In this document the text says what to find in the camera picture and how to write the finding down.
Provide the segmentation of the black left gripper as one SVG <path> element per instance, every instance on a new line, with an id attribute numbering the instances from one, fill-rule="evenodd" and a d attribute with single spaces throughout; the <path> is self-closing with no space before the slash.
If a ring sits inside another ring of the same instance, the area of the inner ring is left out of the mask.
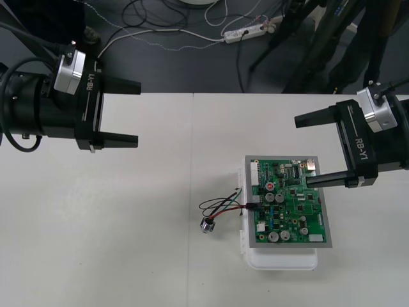
<path id="1" fill-rule="evenodd" d="M 40 98 L 39 122 L 43 135 L 73 139 L 81 150 L 137 148 L 138 136 L 100 132 L 103 92 L 140 95 L 141 83 L 97 72 L 85 62 L 70 74 L 63 65 L 46 96 Z"/>

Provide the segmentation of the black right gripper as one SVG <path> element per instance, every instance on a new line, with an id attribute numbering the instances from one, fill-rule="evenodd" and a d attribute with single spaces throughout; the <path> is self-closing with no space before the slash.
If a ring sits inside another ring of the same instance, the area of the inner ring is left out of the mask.
<path id="1" fill-rule="evenodd" d="M 336 122 L 347 171 L 307 177 L 307 187 L 354 188 L 373 185 L 381 172 L 401 168 L 400 129 L 395 127 L 373 132 L 355 100 L 345 100 L 335 106 L 295 117 L 296 128 Z"/>

